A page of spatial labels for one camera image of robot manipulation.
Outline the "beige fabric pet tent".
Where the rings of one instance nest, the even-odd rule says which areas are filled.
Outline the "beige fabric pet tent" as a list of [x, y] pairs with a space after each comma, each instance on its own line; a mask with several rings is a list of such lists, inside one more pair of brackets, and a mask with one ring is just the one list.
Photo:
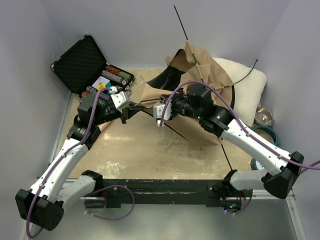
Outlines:
[[166, 125], [196, 146], [221, 144], [221, 135], [234, 120], [233, 82], [207, 50], [187, 40], [166, 58], [167, 68], [146, 83], [133, 86], [131, 100], [148, 114], [156, 104], [167, 105]]

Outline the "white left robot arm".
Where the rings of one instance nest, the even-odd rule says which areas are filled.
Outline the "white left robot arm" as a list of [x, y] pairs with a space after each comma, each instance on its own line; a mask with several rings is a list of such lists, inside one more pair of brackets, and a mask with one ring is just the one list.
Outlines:
[[125, 92], [112, 94], [106, 103], [100, 103], [94, 94], [80, 100], [73, 125], [55, 159], [29, 189], [20, 189], [15, 195], [18, 212], [26, 221], [29, 238], [38, 235], [31, 232], [32, 226], [37, 226], [40, 231], [54, 230], [65, 211], [81, 197], [102, 197], [107, 208], [135, 205], [135, 196], [126, 186], [107, 181], [101, 174], [91, 170], [86, 170], [76, 181], [64, 186], [69, 174], [101, 134], [100, 125], [116, 119], [127, 120], [130, 104]]

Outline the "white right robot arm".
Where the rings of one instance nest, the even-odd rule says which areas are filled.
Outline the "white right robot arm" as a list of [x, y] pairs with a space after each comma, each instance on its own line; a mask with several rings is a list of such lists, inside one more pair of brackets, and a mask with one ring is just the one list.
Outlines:
[[257, 160], [261, 170], [232, 170], [223, 180], [223, 192], [230, 197], [243, 190], [266, 190], [278, 199], [285, 199], [298, 179], [304, 156], [299, 152], [288, 152], [271, 144], [245, 126], [231, 106], [213, 103], [216, 91], [200, 81], [188, 81], [179, 85], [165, 99], [159, 110], [154, 109], [157, 125], [182, 115], [198, 120], [208, 133], [226, 140]]

